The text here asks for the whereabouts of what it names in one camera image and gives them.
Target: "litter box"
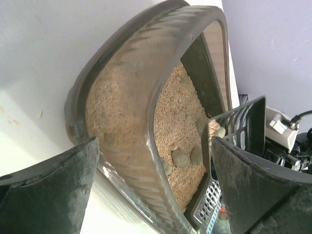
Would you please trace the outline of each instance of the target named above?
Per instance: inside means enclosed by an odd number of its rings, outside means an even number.
[[[215,208],[220,188],[211,183],[210,175],[205,175],[184,214],[170,189],[153,132],[157,99],[179,61],[208,117],[232,109],[224,13],[214,6],[189,6],[182,0],[168,0],[127,22],[91,58],[68,94],[65,127],[75,145],[88,139],[87,100],[101,99],[103,92],[109,92],[99,85],[90,93],[91,87],[99,74],[117,80],[117,111],[107,110],[103,119],[93,120],[101,127],[118,118],[124,122],[121,128],[127,130],[118,139],[99,131],[97,137],[104,147],[98,169],[103,179],[108,179],[159,232],[205,233],[211,219],[195,217],[194,205],[207,200],[201,191],[214,186],[218,193]]]

